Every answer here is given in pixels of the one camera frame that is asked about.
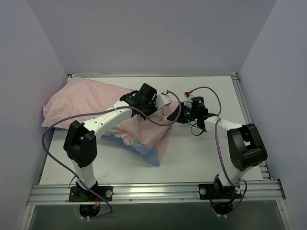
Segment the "blue pink printed pillowcase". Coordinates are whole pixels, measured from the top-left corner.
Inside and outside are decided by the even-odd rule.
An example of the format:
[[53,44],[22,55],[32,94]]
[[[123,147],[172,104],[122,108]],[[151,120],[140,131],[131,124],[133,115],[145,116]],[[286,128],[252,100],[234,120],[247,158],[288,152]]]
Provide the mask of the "blue pink printed pillowcase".
[[104,138],[142,155],[159,166],[171,134],[167,119],[179,102],[169,94],[157,93],[149,103],[132,102],[140,90],[74,77],[43,107],[43,127],[68,129],[84,124],[97,138]]

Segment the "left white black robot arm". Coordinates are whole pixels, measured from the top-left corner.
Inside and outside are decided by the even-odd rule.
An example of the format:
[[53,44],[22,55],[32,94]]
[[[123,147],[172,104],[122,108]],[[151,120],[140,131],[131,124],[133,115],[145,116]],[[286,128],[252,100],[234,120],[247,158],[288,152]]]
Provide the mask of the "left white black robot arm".
[[138,91],[121,96],[108,108],[108,113],[82,123],[74,121],[70,124],[63,148],[74,166],[77,184],[81,187],[79,194],[84,200],[91,201],[97,194],[97,180],[93,170],[93,161],[97,157],[97,139],[122,121],[135,115],[146,118],[170,103],[167,94],[157,93],[155,88],[144,83]]

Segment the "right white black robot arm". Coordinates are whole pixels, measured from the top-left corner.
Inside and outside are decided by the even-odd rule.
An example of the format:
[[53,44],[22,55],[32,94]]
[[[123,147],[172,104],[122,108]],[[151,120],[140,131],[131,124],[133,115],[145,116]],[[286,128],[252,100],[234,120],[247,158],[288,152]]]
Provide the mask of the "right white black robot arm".
[[[167,117],[169,121],[181,124],[196,122],[196,126],[203,132],[212,132],[222,172],[215,178],[213,192],[217,197],[223,198],[230,193],[230,186],[237,187],[242,176],[253,167],[267,160],[268,154],[257,127],[252,124],[238,124],[221,119],[214,113],[209,113],[204,105],[185,106],[181,103],[176,110]],[[229,161],[222,158],[219,138],[228,143]]]

